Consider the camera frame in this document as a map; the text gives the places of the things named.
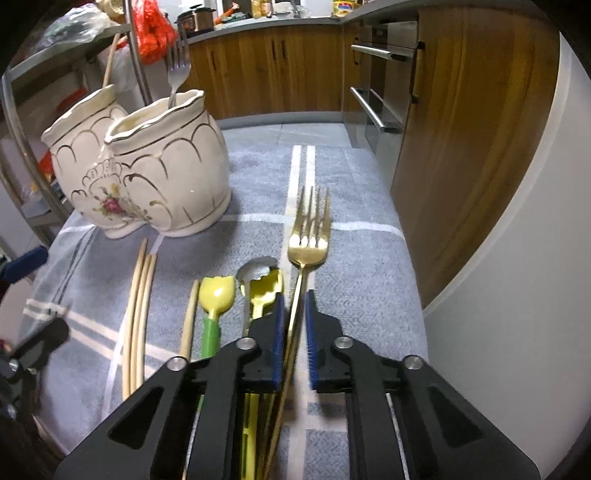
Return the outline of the electric rice cooker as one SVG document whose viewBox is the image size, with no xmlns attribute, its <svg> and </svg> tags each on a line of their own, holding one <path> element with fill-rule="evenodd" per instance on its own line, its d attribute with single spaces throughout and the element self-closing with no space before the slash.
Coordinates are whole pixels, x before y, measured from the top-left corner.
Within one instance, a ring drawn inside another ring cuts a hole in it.
<svg viewBox="0 0 591 480">
<path fill-rule="evenodd" d="M 187 36 L 194 36 L 213 31 L 215 19 L 216 12 L 214 8 L 195 5 L 181 13 L 177 17 L 176 23 Z"/>
</svg>

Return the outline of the green yellow tulip spoon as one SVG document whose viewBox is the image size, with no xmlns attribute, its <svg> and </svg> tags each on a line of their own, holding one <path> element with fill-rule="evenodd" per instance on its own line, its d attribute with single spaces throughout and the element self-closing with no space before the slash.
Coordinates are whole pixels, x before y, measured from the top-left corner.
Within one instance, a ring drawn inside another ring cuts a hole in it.
<svg viewBox="0 0 591 480">
<path fill-rule="evenodd" d="M 235 277 L 205 277 L 198 292 L 198 304 L 205 312 L 201 337 L 201 358 L 212 357 L 221 344 L 219 318 L 235 302 Z"/>
</svg>

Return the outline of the clear plastic bag on shelf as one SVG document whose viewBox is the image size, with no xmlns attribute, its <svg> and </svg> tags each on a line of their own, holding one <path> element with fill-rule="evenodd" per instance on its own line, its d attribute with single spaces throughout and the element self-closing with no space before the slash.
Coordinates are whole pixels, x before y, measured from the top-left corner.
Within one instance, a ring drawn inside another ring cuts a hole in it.
<svg viewBox="0 0 591 480">
<path fill-rule="evenodd" d="M 116 23 L 95 3 L 86 3 L 70 9 L 54 20 L 31 48 L 38 53 L 59 43 L 85 44 L 94 40 L 105 29 Z"/>
</svg>

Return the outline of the wooden base cabinets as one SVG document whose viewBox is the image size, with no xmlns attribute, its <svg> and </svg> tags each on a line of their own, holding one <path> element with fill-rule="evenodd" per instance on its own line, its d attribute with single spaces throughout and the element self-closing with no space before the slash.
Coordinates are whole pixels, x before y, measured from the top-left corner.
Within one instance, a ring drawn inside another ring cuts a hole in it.
<svg viewBox="0 0 591 480">
<path fill-rule="evenodd" d="M 363 25 L 419 22 L 394 201 L 424 304 L 483 244 L 531 166 L 555 99 L 560 35 L 547 19 L 476 3 L 369 5 L 345 19 L 255 22 L 189 44 L 190 88 L 224 120 L 345 122 Z"/>
</svg>

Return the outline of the white ceramic double utensil holder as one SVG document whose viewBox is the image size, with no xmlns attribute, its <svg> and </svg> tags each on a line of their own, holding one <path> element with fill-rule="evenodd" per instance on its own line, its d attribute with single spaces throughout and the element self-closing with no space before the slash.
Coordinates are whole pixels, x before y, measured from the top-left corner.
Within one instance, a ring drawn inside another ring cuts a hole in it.
<svg viewBox="0 0 591 480">
<path fill-rule="evenodd" d="M 176 94 L 128 113 L 108 85 L 41 135 L 76 212 L 107 237 L 143 225 L 185 237 L 217 222 L 231 199 L 228 147 L 205 93 Z"/>
</svg>

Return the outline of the bamboo chopstick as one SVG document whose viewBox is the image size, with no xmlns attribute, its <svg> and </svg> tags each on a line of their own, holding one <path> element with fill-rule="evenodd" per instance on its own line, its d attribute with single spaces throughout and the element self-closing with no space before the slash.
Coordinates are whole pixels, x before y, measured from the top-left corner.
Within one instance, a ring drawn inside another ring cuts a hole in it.
<svg viewBox="0 0 591 480">
<path fill-rule="evenodd" d="M 105 65 L 105 71 L 102 80 L 102 88 L 106 88 L 109 85 L 110 74 L 112 70 L 112 63 L 114 59 L 115 52 L 117 50 L 118 42 L 120 39 L 120 33 L 116 33 L 112 39 L 111 46 L 109 48 L 109 53 L 107 57 L 107 62 Z"/>
<path fill-rule="evenodd" d="M 185 311 L 185 316 L 182 325 L 181 340 L 179 354 L 187 361 L 191 360 L 193 327 L 195 319 L 195 311 L 197 310 L 199 280 L 195 279 L 192 283 L 189 299 Z"/>
<path fill-rule="evenodd" d="M 137 253 L 137 259 L 133 271 L 131 285 L 129 289 L 127 307 L 124 317 L 124 336 L 123 336 L 123 348 L 122 348 L 122 400 L 126 400 L 130 394 L 130 368 L 131 368 L 131 349 L 132 349 L 132 337 L 133 337 L 133 323 L 135 315 L 135 306 L 137 301 L 137 295 L 139 291 L 139 283 L 141 279 L 143 264 L 146 255 L 147 239 L 144 238 Z"/>
<path fill-rule="evenodd" d="M 136 364 L 137 364 L 137 357 L 138 357 L 138 346 L 139 346 L 139 323 L 140 323 L 140 314 L 141 314 L 141 305 L 143 294 L 145 291 L 145 283 L 148 275 L 148 268 L 150 264 L 150 255 L 146 255 L 144 259 L 144 263 L 142 265 L 142 269 L 140 272 L 140 279 L 139 285 L 137 288 L 137 295 L 136 295 L 136 302 L 133 312 L 133 322 L 132 322 L 132 336 L 131 336 L 131 355 L 130 355 L 130 366 L 129 366 L 129 393 L 132 394 L 136 389 L 136 380 L 135 380 L 135 373 L 136 373 Z"/>
<path fill-rule="evenodd" d="M 150 254 L 150 264 L 148 268 L 148 275 L 145 283 L 145 291 L 143 294 L 140 323 L 139 323 L 139 346 L 138 346 L 138 357 L 136 364 L 136 389 L 138 389 L 144 381 L 144 355 L 145 355 L 145 335 L 146 335 L 146 321 L 149 311 L 149 301 L 151 295 L 151 288 L 153 282 L 153 275 L 156 264 L 156 255 Z"/>
</svg>

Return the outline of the metal storage shelf rack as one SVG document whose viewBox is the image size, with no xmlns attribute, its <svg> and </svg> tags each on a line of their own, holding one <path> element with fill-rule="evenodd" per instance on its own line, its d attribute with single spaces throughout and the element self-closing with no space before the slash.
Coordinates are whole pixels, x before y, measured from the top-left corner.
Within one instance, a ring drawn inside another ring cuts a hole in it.
<svg viewBox="0 0 591 480">
<path fill-rule="evenodd" d="M 85 44 L 64 42 L 38 53 L 31 48 L 44 30 L 70 9 L 100 1 L 52 1 L 1 71 L 1 243 L 16 256 L 50 246 L 73 208 L 49 173 L 42 170 L 47 148 L 42 132 L 86 94 L 102 87 L 105 67 L 98 56 L 112 39 L 136 36 L 131 2 L 121 4 L 116 26 Z"/>
</svg>

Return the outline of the silver metal spoon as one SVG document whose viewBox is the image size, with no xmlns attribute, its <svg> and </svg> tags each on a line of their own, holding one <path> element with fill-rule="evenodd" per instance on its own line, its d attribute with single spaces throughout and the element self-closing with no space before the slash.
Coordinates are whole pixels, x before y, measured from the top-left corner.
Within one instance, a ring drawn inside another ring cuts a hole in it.
<svg viewBox="0 0 591 480">
<path fill-rule="evenodd" d="M 249 335 L 250 323 L 250 283 L 262 279 L 270 274 L 270 271 L 276 267 L 277 260 L 274 257 L 262 256 L 250 259 L 242 265 L 236 273 L 236 279 L 242 285 L 245 293 L 245 303 L 242 307 L 242 337 Z"/>
</svg>

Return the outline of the built-in steel oven drawers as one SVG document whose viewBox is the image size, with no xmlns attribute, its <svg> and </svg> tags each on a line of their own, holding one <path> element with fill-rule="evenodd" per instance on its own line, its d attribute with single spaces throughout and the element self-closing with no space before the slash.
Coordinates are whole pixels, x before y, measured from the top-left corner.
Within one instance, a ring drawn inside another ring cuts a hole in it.
<svg viewBox="0 0 591 480">
<path fill-rule="evenodd" d="M 345 87 L 344 120 L 351 143 L 377 160 L 386 186 L 394 181 L 407 117 L 415 101 L 417 54 L 424 49 L 416 20 L 363 25 L 349 45 L 356 78 Z"/>
</svg>

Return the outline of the yellow tin can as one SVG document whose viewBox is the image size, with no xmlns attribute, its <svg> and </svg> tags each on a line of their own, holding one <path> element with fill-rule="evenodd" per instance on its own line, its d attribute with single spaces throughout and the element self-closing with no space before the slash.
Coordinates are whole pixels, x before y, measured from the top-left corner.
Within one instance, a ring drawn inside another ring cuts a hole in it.
<svg viewBox="0 0 591 480">
<path fill-rule="evenodd" d="M 352 13 L 359 7 L 356 0 L 334 0 L 332 1 L 332 16 L 342 18 Z"/>
</svg>

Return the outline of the silver metal fork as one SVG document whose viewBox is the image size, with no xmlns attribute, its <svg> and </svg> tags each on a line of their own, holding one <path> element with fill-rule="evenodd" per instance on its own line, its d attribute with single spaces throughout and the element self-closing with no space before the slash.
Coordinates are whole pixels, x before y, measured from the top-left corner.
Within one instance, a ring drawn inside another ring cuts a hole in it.
<svg viewBox="0 0 591 480">
<path fill-rule="evenodd" d="M 170 87 L 169 109 L 176 105 L 176 93 L 187 80 L 191 69 L 187 36 L 183 25 L 177 25 L 177 34 L 177 39 L 167 44 L 166 52 L 167 80 Z"/>
</svg>

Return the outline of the gold metal fork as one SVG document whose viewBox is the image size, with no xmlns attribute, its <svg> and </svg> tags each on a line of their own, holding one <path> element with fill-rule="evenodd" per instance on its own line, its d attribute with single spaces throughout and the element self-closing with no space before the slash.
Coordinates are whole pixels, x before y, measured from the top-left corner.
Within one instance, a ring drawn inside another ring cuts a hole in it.
<svg viewBox="0 0 591 480">
<path fill-rule="evenodd" d="M 283 426 L 283 411 L 290 392 L 290 382 L 296 368 L 301 325 L 304 321 L 304 297 L 311 271 L 325 263 L 329 252 L 331 230 L 331 198 L 328 189 L 311 187 L 301 191 L 287 246 L 287 259 L 297 267 L 297 282 L 290 304 L 287 322 L 286 348 L 283 354 L 283 380 L 280 390 L 270 397 L 269 411 L 264 422 L 264 436 L 259 449 L 259 470 L 256 477 L 269 479 L 276 447 Z"/>
</svg>

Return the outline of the grey plaid table cloth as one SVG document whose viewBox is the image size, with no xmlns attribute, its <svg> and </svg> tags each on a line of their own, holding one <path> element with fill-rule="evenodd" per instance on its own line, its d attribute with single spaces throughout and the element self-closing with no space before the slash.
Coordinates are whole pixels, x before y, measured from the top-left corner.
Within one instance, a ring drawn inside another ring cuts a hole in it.
<svg viewBox="0 0 591 480">
<path fill-rule="evenodd" d="M 427 355 L 407 241 L 375 158 L 353 147 L 337 123 L 231 129 L 224 137 L 231 199 L 211 227 L 167 238 L 144 226 L 111 240 L 73 215 L 51 246 L 23 326 L 55 314 L 69 324 L 69 341 L 43 371 L 40 397 L 40 422 L 61 451 L 121 404 L 124 316 L 138 255 L 155 260 L 145 334 L 145 370 L 153 373 L 180 352 L 189 300 L 205 279 L 235 290 L 218 321 L 222 343 L 242 335 L 245 319 L 259 317 L 276 290 L 290 294 L 297 197 L 314 188 L 329 191 L 332 219 L 328 258 L 308 278 L 318 308 L 379 355 Z"/>
</svg>

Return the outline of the red plastic bag hanging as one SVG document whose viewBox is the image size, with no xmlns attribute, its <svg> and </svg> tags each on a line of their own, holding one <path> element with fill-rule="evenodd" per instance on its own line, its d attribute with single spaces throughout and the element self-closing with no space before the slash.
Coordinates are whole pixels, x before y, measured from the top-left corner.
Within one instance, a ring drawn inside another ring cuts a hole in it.
<svg viewBox="0 0 591 480">
<path fill-rule="evenodd" d="M 176 40 L 177 33 L 160 11 L 156 0 L 132 2 L 133 21 L 142 64 L 157 62 L 166 56 L 167 48 Z"/>
</svg>

